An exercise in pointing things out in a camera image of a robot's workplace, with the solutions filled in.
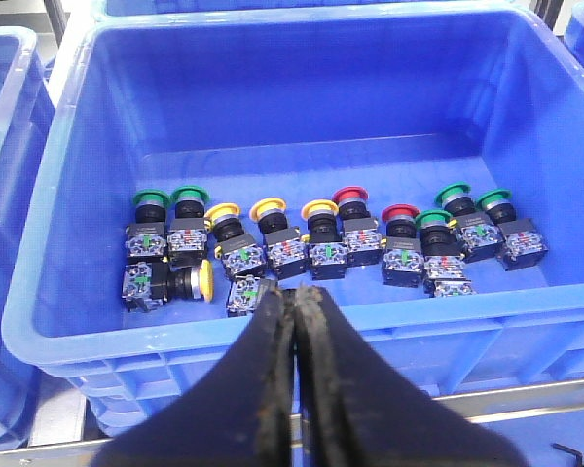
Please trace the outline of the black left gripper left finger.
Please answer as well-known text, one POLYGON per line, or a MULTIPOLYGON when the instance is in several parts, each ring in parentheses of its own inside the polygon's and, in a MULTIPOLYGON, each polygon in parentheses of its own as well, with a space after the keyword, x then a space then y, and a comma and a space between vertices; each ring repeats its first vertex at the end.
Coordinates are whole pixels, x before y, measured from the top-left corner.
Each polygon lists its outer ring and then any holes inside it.
POLYGON ((294 292, 272 290, 218 363, 174 403, 106 443, 94 466, 289 466, 294 292))

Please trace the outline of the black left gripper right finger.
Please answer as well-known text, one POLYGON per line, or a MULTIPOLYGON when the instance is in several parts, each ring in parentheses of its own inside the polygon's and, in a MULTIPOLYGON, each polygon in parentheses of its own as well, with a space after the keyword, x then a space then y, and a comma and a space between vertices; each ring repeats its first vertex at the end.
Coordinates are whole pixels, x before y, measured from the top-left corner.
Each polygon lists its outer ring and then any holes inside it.
POLYGON ((326 289, 297 289, 294 319, 309 465, 525 465, 506 438, 467 421, 392 369, 326 289))

